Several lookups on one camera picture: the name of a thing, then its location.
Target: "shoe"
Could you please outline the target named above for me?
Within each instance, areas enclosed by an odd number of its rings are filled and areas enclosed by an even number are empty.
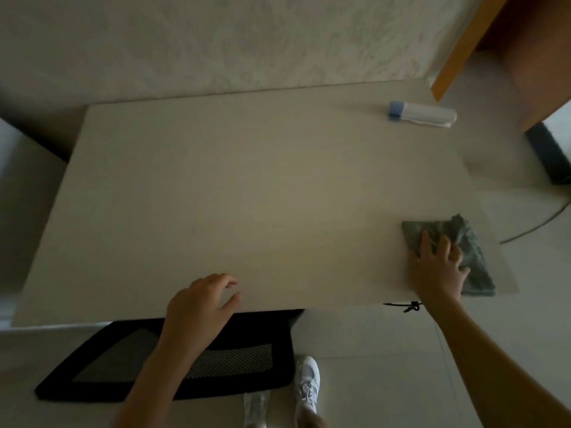
[[[319,394],[319,368],[318,363],[310,356],[301,356],[297,359],[295,367],[295,426],[301,410],[307,408],[317,413]]]
[[[266,428],[269,390],[244,394],[244,428]]]

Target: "hand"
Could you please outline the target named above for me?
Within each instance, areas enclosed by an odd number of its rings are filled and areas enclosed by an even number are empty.
[[[448,237],[440,235],[436,255],[432,253],[430,236],[423,231],[420,246],[420,258],[410,251],[409,277],[412,287],[426,309],[434,310],[446,307],[446,304],[458,302],[462,284],[470,273],[468,267],[459,270],[462,251],[457,245],[450,244]]]
[[[240,293],[218,308],[224,288],[237,283],[229,274],[212,274],[179,291],[168,304],[157,351],[186,374],[238,307]]]

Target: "gray tile floor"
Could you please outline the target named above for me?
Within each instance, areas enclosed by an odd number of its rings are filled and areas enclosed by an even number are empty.
[[[496,62],[477,55],[443,105],[474,123],[455,138],[499,240],[541,223],[571,199],[549,186],[517,131],[517,94]],[[464,120],[471,114],[473,120]],[[476,134],[477,129],[484,135]],[[571,405],[571,208],[503,246],[519,295],[464,299],[475,320],[522,366]],[[0,424],[105,426],[116,405],[37,402],[33,387],[95,329],[12,333],[0,339]],[[446,342],[425,310],[382,305],[307,310],[292,331],[295,350],[321,369],[318,411],[332,427],[480,426]],[[272,392],[269,427],[292,426],[292,390]],[[241,396],[175,402],[169,426],[240,427]]]

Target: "table top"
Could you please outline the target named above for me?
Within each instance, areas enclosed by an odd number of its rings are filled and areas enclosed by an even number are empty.
[[[407,80],[90,107],[13,325],[162,317],[218,272],[243,311],[415,300],[400,223],[459,212],[517,292],[454,126],[391,100],[433,104]]]

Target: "left hand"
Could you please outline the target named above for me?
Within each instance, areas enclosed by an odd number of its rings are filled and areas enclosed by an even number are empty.
[[[218,308],[224,288],[237,283],[238,279],[227,273],[211,274],[179,291],[168,304],[157,351],[188,371],[238,307],[240,293]]]

